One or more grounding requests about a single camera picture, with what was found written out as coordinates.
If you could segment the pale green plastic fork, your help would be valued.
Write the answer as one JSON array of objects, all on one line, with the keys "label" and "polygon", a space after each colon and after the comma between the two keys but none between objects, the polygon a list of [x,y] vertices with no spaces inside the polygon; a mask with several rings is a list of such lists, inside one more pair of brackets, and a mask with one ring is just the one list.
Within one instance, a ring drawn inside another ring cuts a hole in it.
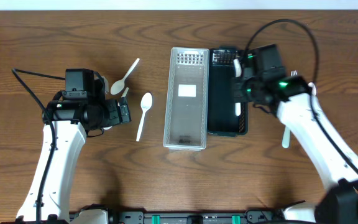
[{"label": "pale green plastic fork", "polygon": [[285,127],[282,138],[282,147],[288,149],[290,146],[291,132],[288,126]]}]

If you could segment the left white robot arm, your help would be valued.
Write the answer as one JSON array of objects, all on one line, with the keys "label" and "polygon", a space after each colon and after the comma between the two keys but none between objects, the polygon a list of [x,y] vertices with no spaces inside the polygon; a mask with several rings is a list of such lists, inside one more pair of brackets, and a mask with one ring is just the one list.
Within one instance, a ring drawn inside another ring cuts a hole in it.
[{"label": "left white robot arm", "polygon": [[43,144],[35,175],[16,219],[22,223],[70,222],[75,167],[89,132],[130,122],[126,98],[55,95],[43,115]]}]

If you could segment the pink plastic fork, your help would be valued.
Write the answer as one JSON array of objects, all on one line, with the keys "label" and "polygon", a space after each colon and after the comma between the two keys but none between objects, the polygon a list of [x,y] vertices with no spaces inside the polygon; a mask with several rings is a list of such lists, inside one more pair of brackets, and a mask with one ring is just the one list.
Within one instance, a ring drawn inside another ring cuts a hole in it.
[{"label": "pink plastic fork", "polygon": [[290,73],[291,76],[296,76],[298,75],[298,72],[296,70],[292,70]]}]

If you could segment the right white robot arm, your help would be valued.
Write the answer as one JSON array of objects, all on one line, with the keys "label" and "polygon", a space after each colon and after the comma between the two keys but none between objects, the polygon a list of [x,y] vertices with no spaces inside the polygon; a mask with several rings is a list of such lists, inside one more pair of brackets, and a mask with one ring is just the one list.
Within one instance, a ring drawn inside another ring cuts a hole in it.
[{"label": "right white robot arm", "polygon": [[326,195],[317,204],[300,202],[282,209],[276,223],[358,223],[358,155],[321,109],[314,88],[282,67],[256,75],[234,60],[236,102],[268,106],[297,138],[315,166]]}]

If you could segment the white plastic fork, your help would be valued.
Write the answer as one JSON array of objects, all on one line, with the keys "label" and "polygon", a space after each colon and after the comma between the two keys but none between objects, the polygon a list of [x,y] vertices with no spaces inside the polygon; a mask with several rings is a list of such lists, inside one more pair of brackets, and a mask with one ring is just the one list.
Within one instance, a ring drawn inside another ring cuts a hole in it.
[{"label": "white plastic fork", "polygon": [[[242,68],[239,59],[238,58],[234,59],[233,64],[234,64],[235,77],[238,78],[242,74]],[[236,116],[241,115],[241,103],[235,103],[235,114]]]}]

